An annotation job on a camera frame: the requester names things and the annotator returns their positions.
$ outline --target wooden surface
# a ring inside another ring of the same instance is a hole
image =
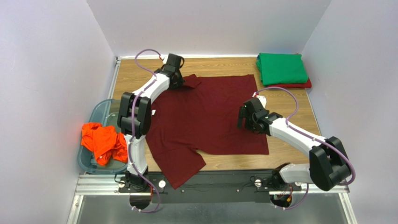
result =
[[[138,61],[151,70],[156,70],[162,66],[162,62],[159,59],[141,59]],[[264,87],[260,82],[256,58],[187,58],[181,73],[183,76],[196,74],[198,77],[254,74],[258,89]],[[145,84],[150,77],[151,74],[139,68],[134,60],[122,60],[113,98],[120,99],[124,92],[135,91]],[[306,91],[304,89],[290,89],[290,91],[299,101],[298,112],[290,121],[307,131],[319,135],[318,126]],[[267,98],[266,108],[271,112],[277,112],[287,117],[295,109],[294,100],[284,91],[263,91],[261,95]],[[286,142],[274,137],[267,136],[267,138],[270,150],[269,155],[211,155],[198,150],[207,164],[202,170],[275,168],[285,162],[295,164],[308,162],[308,159],[299,150]],[[146,159],[150,171],[160,171],[152,158],[148,145],[146,145]]]

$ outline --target folded towel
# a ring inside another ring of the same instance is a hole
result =
[[[256,64],[263,85],[298,84],[308,80],[300,54],[260,53]]]

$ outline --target clear plastic bin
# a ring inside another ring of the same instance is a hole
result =
[[[117,126],[120,100],[107,99],[95,106],[89,122],[98,122],[103,126],[114,126],[119,133],[121,129]],[[101,166],[94,159],[94,153],[84,146],[80,146],[78,154],[79,166],[91,174],[119,174],[126,170],[127,164],[118,160],[110,159],[108,164]]]

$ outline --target dark red t-shirt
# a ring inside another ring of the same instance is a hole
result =
[[[253,75],[184,77],[152,103],[155,114],[146,140],[174,189],[195,175],[209,154],[269,154],[265,134],[237,127],[239,107],[257,91]]]

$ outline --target orange cloth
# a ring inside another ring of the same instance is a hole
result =
[[[114,126],[103,127],[101,123],[90,122],[82,127],[81,144],[94,152],[99,165],[106,165],[111,156],[127,162],[127,144],[123,133],[116,133]]]

